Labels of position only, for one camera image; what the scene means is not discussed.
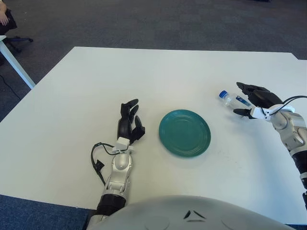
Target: plastic water bottle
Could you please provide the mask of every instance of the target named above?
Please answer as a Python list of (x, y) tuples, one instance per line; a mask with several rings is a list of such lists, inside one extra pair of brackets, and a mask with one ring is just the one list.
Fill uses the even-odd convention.
[(235, 93), (227, 93), (223, 90), (220, 93), (220, 98), (222, 98), (224, 104), (231, 109), (250, 109), (251, 104), (244, 100), (242, 97), (236, 95)]

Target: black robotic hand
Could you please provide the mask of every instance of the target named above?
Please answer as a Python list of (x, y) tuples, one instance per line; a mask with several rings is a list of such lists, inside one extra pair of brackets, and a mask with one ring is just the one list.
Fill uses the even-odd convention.
[[(268, 109), (275, 104), (283, 103), (278, 96), (264, 87), (246, 85), (241, 82), (237, 82), (236, 85), (245, 95), (248, 96), (249, 101), (257, 107)], [(249, 119), (254, 119), (254, 117), (250, 115), (250, 109), (234, 109), (234, 113), (242, 116), (248, 116)]]
[(139, 99), (134, 99), (126, 104), (122, 103), (120, 108), (121, 119), (118, 121), (117, 138), (127, 138), (130, 140), (130, 144), (145, 134), (145, 127), (142, 126), (138, 116), (135, 116), (135, 128), (132, 130), (131, 127), (134, 115), (139, 109), (138, 102)]

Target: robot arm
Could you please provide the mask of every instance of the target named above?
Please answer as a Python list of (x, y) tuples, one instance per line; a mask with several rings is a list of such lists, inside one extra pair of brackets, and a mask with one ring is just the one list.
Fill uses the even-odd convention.
[[(132, 169), (131, 154), (134, 152), (131, 144), (145, 134), (145, 127), (142, 126), (139, 117), (136, 116), (134, 119), (139, 108), (136, 105), (138, 101), (138, 99), (135, 99), (126, 104), (121, 104), (121, 119), (118, 122), (118, 139), (111, 154), (114, 155), (112, 171), (106, 181), (97, 210), (88, 223), (88, 230), (114, 212), (122, 209), (126, 204), (130, 185), (129, 176)], [(131, 124), (133, 120), (135, 120), (136, 127), (132, 130)]]
[[(240, 82), (237, 82), (237, 85), (256, 107), (250, 110), (235, 109), (234, 113), (248, 116), (250, 119), (264, 119), (273, 124), (300, 172), (304, 188), (307, 189), (307, 128), (302, 116), (296, 114), (293, 107), (285, 106), (281, 99), (263, 87)], [(303, 193), (303, 199), (307, 209), (307, 192)]]

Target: white table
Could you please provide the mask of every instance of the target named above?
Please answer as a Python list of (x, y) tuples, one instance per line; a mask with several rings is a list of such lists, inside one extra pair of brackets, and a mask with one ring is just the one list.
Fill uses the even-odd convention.
[(19, 74), (19, 76), (24, 80), (24, 82), (30, 87), (30, 89), (32, 89), (35, 86), (35, 83), (32, 81), (32, 79), (29, 77), (26, 71), (22, 68), (22, 66), (13, 56), (13, 54), (6, 47), (5, 43), (3, 42), (3, 39), (5, 38), (6, 38), (5, 35), (0, 35), (0, 52), (7, 59), (7, 61), (14, 68), (14, 70)]
[[(128, 203), (163, 195), (223, 200), (283, 223), (306, 223), (305, 191), (279, 134), (222, 106), (236, 81), (282, 99), (307, 94), (306, 61), (288, 53), (75, 47), (0, 123), (0, 194), (96, 208), (103, 185), (90, 162), (114, 144), (120, 104), (139, 98), (146, 134), (136, 141)], [(292, 103), (307, 119), (304, 99)], [(208, 123), (207, 151), (183, 159), (160, 143), (161, 119), (188, 109)], [(106, 164), (112, 157), (102, 149)]]

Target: bottle label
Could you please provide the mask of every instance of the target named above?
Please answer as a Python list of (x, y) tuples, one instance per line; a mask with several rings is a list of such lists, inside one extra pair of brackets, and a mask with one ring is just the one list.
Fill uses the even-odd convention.
[(242, 97), (240, 97), (240, 96), (237, 96), (236, 99), (237, 99), (238, 101), (242, 102), (242, 103), (243, 103), (244, 105), (246, 105), (246, 106), (251, 106), (250, 103), (248, 103), (247, 101), (245, 101), (245, 100), (244, 100)]

